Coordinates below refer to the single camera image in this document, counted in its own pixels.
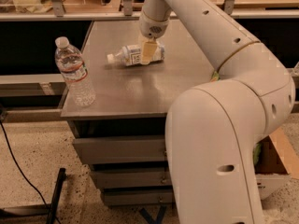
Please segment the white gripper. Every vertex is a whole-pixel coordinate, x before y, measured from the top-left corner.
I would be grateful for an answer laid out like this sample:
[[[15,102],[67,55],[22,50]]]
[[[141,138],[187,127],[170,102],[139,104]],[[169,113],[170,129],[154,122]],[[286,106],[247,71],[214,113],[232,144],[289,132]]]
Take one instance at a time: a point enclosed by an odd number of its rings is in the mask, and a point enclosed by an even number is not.
[[[139,17],[140,63],[147,65],[157,49],[156,39],[164,35],[170,20],[170,10],[149,12],[142,9]]]

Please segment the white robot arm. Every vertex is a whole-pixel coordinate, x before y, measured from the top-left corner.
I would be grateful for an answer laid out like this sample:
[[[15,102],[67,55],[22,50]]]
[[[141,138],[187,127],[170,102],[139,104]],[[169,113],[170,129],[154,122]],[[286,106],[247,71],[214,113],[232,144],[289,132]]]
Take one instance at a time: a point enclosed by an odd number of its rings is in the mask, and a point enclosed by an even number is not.
[[[220,78],[169,108],[165,145],[180,224],[264,224],[254,146],[290,115],[295,87],[279,59],[209,0],[145,0],[140,32],[176,14]]]

